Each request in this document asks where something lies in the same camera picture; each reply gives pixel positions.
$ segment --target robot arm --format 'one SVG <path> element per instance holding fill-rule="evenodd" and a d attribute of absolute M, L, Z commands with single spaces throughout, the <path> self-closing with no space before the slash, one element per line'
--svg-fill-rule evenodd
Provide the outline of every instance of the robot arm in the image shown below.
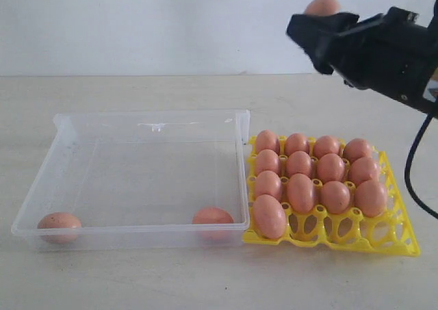
<path fill-rule="evenodd" d="M 428 27 L 416 25 L 416 18 L 397 7 L 363 21 L 349 12 L 295 14 L 286 33 L 319 73 L 336 71 L 353 88 L 372 89 L 429 114 L 438 96 L 438 1 Z"/>

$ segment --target egg tray cup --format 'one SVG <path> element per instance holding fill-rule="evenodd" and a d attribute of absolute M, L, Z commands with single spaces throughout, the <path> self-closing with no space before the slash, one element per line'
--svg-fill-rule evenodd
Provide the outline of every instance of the egg tray cup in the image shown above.
<path fill-rule="evenodd" d="M 381 182 L 385 183 L 388 191 L 388 204 L 386 210 L 375 218 L 365 217 L 361 210 L 351 207 L 342 214 L 330 214 L 325 206 L 318 204 L 308 214 L 298 214 L 294 212 L 287 201 L 285 187 L 288 178 L 285 173 L 285 162 L 287 156 L 284 155 L 284 144 L 287 139 L 281 136 L 280 139 L 280 159 L 282 163 L 281 181 L 283 183 L 283 199 L 281 204 L 284 208 L 287 220 L 286 232 L 276 240 L 264 237 L 255 225 L 253 216 L 254 184 L 255 184 L 255 139 L 253 136 L 249 140 L 252 145 L 252 152 L 248 158 L 249 176 L 248 201 L 250 209 L 250 226 L 243 235 L 243 241 L 247 244 L 266 244 L 278 245 L 283 241 L 288 241 L 299 247 L 315 247 L 318 244 L 325 244 L 334 250 L 346 250 L 363 253 L 381 253 L 386 255 L 417 257 L 420 255 L 420 247 L 413 232 L 406 208 L 397 187 L 394 174 L 389 160 L 384 151 L 374 152 L 378 155 L 378 162 L 381 167 Z M 339 140 L 342 150 L 345 142 Z M 312 154 L 315 138 L 309 138 L 310 150 Z M 348 170 L 350 164 L 346 159 Z M 322 187 L 322 182 L 313 179 L 317 188 Z M 354 194 L 355 185 L 344 182 L 349 190 Z"/>

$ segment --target clear plastic tray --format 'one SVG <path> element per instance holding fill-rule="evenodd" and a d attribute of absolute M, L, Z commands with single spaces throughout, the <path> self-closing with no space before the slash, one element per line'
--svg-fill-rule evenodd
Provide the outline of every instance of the clear plastic tray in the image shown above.
<path fill-rule="evenodd" d="M 15 235 L 40 250 L 240 245 L 249 227 L 243 144 L 246 110 L 60 114 L 57 135 L 16 220 Z M 201 208 L 233 224 L 192 224 Z M 82 222 L 70 244 L 37 229 L 57 211 Z M 208 240 L 203 231 L 227 231 Z"/>

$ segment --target egg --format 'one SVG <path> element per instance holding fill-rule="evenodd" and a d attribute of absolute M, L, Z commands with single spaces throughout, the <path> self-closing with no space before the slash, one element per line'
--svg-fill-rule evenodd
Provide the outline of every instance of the egg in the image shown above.
<path fill-rule="evenodd" d="M 382 214 L 388 203 L 386 186 L 377 180 L 363 182 L 355 191 L 355 207 L 364 216 L 373 218 Z"/>
<path fill-rule="evenodd" d="M 281 201 L 283 195 L 283 185 L 278 175 L 272 171 L 263 171 L 255 179 L 254 196 L 271 195 L 278 201 Z"/>
<path fill-rule="evenodd" d="M 287 201 L 295 212 L 309 213 L 318 202 L 313 181 L 302 173 L 292 175 L 287 183 Z"/>
<path fill-rule="evenodd" d="M 273 171 L 280 175 L 281 162 L 280 157 L 270 149 L 262 150 L 255 158 L 255 175 L 263 171 Z"/>
<path fill-rule="evenodd" d="M 197 211 L 192 224 L 232 224 L 233 217 L 219 207 L 204 207 Z M 200 231 L 201 237 L 208 240 L 223 240 L 230 235 L 230 231 Z"/>
<path fill-rule="evenodd" d="M 371 157 L 362 157 L 351 165 L 348 180 L 359 186 L 367 180 L 378 180 L 380 173 L 381 169 L 377 161 Z"/>
<path fill-rule="evenodd" d="M 62 228 L 81 228 L 81 221 L 68 212 L 55 212 L 48 214 L 38 223 L 38 229 L 62 229 Z M 43 240 L 52 244 L 67 244 L 77 239 L 77 234 L 69 233 L 65 235 L 45 235 Z"/>
<path fill-rule="evenodd" d="M 286 232 L 286 214 L 274 197 L 270 195 L 257 197 L 253 203 L 253 215 L 255 225 L 264 237 L 276 240 Z"/>
<path fill-rule="evenodd" d="M 342 157 L 348 159 L 350 164 L 353 164 L 359 158 L 372 157 L 372 146 L 365 139 L 353 139 L 345 145 Z"/>
<path fill-rule="evenodd" d="M 350 190 L 342 182 L 329 181 L 321 188 L 320 200 L 329 213 L 341 214 L 350 206 Z"/>
<path fill-rule="evenodd" d="M 307 137 L 302 133 L 291 134 L 285 141 L 285 155 L 290 156 L 296 151 L 309 154 L 310 146 Z"/>
<path fill-rule="evenodd" d="M 337 0 L 313 0 L 304 11 L 315 16 L 331 16 L 339 12 L 341 5 Z"/>
<path fill-rule="evenodd" d="M 280 154 L 280 140 L 277 134 L 269 130 L 263 130 L 255 139 L 255 152 L 258 154 L 264 149 L 270 149 Z"/>
<path fill-rule="evenodd" d="M 342 181 L 345 174 L 345 163 L 336 154 L 327 154 L 316 163 L 316 176 L 323 183 Z"/>
<path fill-rule="evenodd" d="M 316 158 L 321 158 L 326 154 L 336 154 L 339 155 L 341 150 L 341 144 L 339 140 L 330 136 L 324 135 L 318 140 L 316 140 L 313 145 L 313 156 Z"/>
<path fill-rule="evenodd" d="M 296 151 L 287 158 L 286 175 L 291 177 L 296 173 L 303 173 L 309 178 L 312 176 L 312 158 L 304 151 Z"/>

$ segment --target table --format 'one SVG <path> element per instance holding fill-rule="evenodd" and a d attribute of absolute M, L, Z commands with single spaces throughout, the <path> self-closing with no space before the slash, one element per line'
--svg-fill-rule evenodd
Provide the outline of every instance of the table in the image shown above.
<path fill-rule="evenodd" d="M 35 253 L 10 233 L 55 135 L 58 112 L 245 108 L 251 134 L 364 137 L 387 151 L 418 258 L 245 245 L 238 248 Z M 408 196 L 407 152 L 424 115 L 338 77 L 0 78 L 0 309 L 434 309 L 438 224 Z M 433 122 L 413 184 L 438 209 Z"/>

